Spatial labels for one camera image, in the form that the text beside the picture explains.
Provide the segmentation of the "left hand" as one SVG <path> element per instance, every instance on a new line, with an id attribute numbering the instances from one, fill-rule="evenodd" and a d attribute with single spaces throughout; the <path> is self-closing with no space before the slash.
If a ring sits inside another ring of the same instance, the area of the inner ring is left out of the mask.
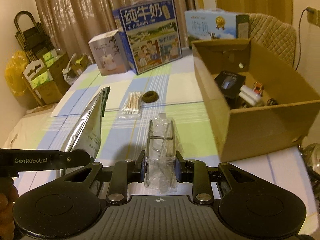
<path id="1" fill-rule="evenodd" d="M 1 239 L 14 239 L 15 224 L 12 214 L 18 191 L 12 178 L 1 178 L 1 186 L 8 194 L 1 193 Z"/>

